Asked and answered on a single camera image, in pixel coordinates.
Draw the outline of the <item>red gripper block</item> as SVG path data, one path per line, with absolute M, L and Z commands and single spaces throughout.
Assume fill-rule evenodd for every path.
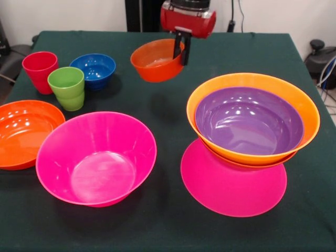
M 181 65 L 188 64 L 190 54 L 191 35 L 196 38 L 207 38 L 214 29 L 216 23 L 216 12 L 192 12 L 178 8 L 161 8 L 161 25 L 165 30 L 175 33 L 173 58 L 181 55 Z M 180 43 L 184 38 L 184 49 Z

